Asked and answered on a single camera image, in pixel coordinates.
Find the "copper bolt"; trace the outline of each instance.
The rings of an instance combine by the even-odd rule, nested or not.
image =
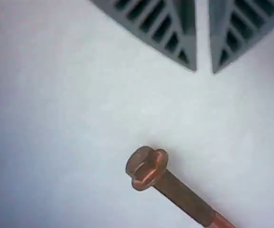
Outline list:
[[[137,149],[126,164],[126,173],[138,191],[153,186],[195,221],[208,228],[235,228],[203,199],[166,169],[169,156],[165,150],[149,146]]]

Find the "ribbed plastic part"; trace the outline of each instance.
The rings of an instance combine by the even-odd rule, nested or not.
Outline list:
[[[92,0],[143,42],[195,71],[194,0]]]
[[[237,60],[274,28],[274,0],[210,0],[213,72]]]

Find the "hex flange bolt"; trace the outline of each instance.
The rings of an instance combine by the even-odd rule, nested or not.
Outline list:
[[[137,149],[126,164],[132,186],[142,191],[153,186],[195,221],[208,228],[235,228],[222,215],[166,169],[168,154],[149,146]]]

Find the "bolt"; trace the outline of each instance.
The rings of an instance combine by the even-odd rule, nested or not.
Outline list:
[[[168,159],[168,153],[162,149],[149,146],[137,149],[126,164],[133,188],[142,191],[153,186],[204,227],[235,228],[166,169]]]

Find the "bolt head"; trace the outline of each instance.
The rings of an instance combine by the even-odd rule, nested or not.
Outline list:
[[[167,162],[166,151],[143,146],[129,158],[126,173],[132,178],[132,186],[136,190],[145,190],[163,175]]]

